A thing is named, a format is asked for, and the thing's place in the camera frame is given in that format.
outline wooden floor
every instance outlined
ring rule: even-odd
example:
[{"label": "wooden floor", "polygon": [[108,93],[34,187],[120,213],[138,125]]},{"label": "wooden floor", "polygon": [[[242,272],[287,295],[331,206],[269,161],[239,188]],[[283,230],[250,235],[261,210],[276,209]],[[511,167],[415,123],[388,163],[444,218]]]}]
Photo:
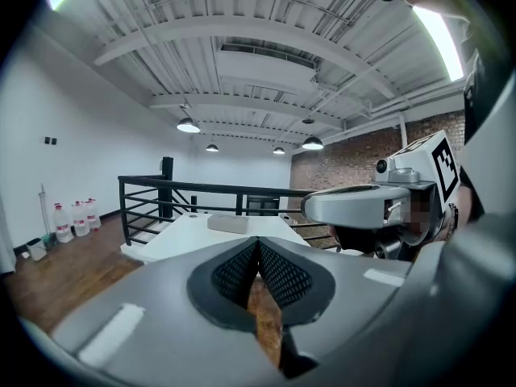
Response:
[{"label": "wooden floor", "polygon": [[[120,252],[118,217],[98,231],[53,248],[42,260],[19,257],[16,273],[5,278],[19,315],[50,332],[70,311],[141,266]],[[257,339],[278,365],[281,313],[260,279],[251,289],[248,310],[256,316]]]}]

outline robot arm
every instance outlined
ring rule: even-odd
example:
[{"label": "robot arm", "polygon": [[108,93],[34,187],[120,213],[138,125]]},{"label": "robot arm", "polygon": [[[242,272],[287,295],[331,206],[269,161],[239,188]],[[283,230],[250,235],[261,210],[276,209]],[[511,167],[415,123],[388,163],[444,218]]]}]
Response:
[{"label": "robot arm", "polygon": [[[370,185],[326,189],[306,196],[302,213],[332,225],[343,249],[397,259],[403,247],[433,239],[444,209],[459,188],[459,174],[444,131],[418,139],[377,163]],[[409,228],[425,208],[418,233]]]}]

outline white wall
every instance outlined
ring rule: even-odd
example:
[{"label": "white wall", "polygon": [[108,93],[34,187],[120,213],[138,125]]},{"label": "white wall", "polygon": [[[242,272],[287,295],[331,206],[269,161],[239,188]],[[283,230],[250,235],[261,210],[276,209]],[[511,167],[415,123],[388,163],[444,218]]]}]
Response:
[{"label": "white wall", "polygon": [[0,196],[0,273],[11,273],[15,270],[16,257],[13,248],[7,228],[6,213],[3,210],[2,196]]},{"label": "white wall", "polygon": [[[41,143],[57,138],[56,146]],[[53,203],[98,200],[119,209],[117,176],[157,174],[175,159],[187,181],[188,142],[35,29],[10,58],[0,84],[0,194],[15,246],[44,235],[38,192]]]},{"label": "white wall", "polygon": [[[258,186],[288,189],[290,184],[290,154],[275,155],[271,144],[251,139],[206,135],[194,136],[189,156],[195,162],[191,181],[218,185]],[[214,143],[219,152],[207,152]],[[198,205],[235,207],[235,195],[191,193],[198,196]],[[280,208],[286,208],[287,199]]]}]

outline white sticker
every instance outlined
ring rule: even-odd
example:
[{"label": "white sticker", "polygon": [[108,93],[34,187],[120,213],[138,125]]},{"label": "white sticker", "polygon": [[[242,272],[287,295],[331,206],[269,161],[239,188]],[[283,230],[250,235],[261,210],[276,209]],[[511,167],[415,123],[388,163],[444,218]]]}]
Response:
[{"label": "white sticker", "polygon": [[134,304],[123,304],[111,320],[79,351],[81,362],[93,368],[101,368],[131,337],[145,309]]},{"label": "white sticker", "polygon": [[424,145],[426,142],[428,142],[434,135],[425,136],[424,138],[415,140],[410,144],[409,146],[405,146],[401,151],[396,152],[394,155],[402,155],[403,153],[412,152],[416,150],[417,148]]},{"label": "white sticker", "polygon": [[398,277],[396,275],[390,275],[388,273],[385,273],[383,271],[378,271],[377,269],[368,269],[364,273],[364,277],[381,282],[382,284],[392,285],[394,287],[401,287],[403,283],[405,282],[405,278]]},{"label": "white sticker", "polygon": [[455,187],[459,183],[459,174],[453,160],[452,150],[444,138],[432,152],[435,169],[439,176],[439,183],[443,194],[443,203],[446,205]]}]

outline gray box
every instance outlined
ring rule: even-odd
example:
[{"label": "gray box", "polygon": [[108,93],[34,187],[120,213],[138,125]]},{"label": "gray box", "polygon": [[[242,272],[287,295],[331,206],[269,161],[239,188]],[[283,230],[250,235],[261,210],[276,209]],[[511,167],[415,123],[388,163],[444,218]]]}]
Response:
[{"label": "gray box", "polygon": [[208,218],[208,229],[234,234],[245,234],[248,231],[248,218],[236,215],[211,215]]}]

